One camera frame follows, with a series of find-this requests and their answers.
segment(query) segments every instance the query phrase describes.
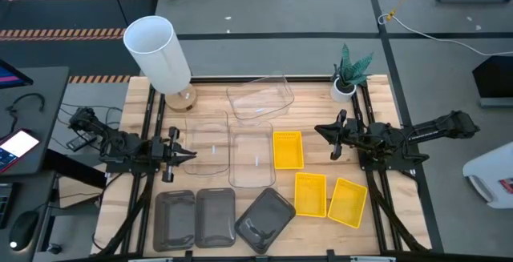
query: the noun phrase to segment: computer mouse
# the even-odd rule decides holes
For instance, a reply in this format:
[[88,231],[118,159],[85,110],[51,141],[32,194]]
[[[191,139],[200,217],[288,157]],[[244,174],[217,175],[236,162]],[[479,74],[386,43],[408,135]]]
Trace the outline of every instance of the computer mouse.
[[39,213],[36,211],[23,212],[10,230],[9,246],[15,251],[20,251],[32,240],[35,226],[38,223]]

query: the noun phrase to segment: floor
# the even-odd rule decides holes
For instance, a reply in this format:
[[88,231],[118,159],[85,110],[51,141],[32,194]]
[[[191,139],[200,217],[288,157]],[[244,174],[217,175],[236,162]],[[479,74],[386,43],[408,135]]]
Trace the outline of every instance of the floor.
[[[398,0],[377,0],[375,6],[376,2],[386,11]],[[178,34],[186,34],[181,45],[194,75],[330,74],[346,43],[354,60],[374,52],[370,73],[400,79],[401,86],[395,84],[394,90],[398,100],[403,91],[408,110],[403,106],[401,117],[410,116],[413,123],[420,123],[450,110],[469,113],[482,129],[473,139],[440,139],[420,147],[431,157],[424,168],[443,248],[451,253],[513,256],[513,210],[489,208],[462,176],[464,163],[510,142],[513,134],[513,109],[478,105],[471,72],[485,57],[417,37],[392,38],[391,53],[385,55],[388,43],[378,37],[372,0],[159,0],[157,14],[168,18]],[[434,0],[406,0],[397,17],[428,33],[473,33],[464,42],[481,51],[513,50],[511,38],[478,38],[494,32],[511,37],[513,3],[440,5]],[[406,31],[396,22],[386,25],[386,30]],[[210,34],[224,35],[212,39]],[[126,89],[127,84],[73,84],[65,101],[121,107]],[[112,114],[111,121],[119,119],[118,113]],[[73,135],[58,125],[54,137],[66,142]],[[57,143],[51,147],[66,152]],[[83,154],[94,152],[90,149]],[[68,224],[79,229],[72,236],[68,236]],[[51,241],[66,241],[72,251],[59,256],[43,253],[35,261],[87,255],[94,227],[94,215],[87,219],[68,216],[56,222]]]

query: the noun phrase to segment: phone screen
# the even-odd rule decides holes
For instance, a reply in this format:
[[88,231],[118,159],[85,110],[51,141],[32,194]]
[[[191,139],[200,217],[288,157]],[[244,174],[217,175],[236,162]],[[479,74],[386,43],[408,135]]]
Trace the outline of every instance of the phone screen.
[[0,145],[0,172],[16,162],[39,141],[24,131],[19,131]]

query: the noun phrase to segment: clear plastic container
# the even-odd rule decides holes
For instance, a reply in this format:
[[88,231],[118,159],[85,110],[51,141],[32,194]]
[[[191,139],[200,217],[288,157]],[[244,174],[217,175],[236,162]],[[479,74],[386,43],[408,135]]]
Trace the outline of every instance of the clear plastic container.
[[233,187],[269,187],[276,180],[273,166],[273,125],[230,124],[230,175]]
[[271,75],[226,89],[238,119],[271,119],[286,114],[294,93],[284,75]]
[[196,158],[183,163],[190,175],[215,175],[228,170],[230,152],[228,114],[222,110],[185,116],[185,145],[197,152]]

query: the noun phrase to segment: computer monitor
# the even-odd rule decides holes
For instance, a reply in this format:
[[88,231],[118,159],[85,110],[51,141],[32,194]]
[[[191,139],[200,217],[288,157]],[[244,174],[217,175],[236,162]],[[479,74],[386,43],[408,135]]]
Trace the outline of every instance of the computer monitor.
[[0,59],[0,90],[10,87],[28,86],[33,83],[32,79]]

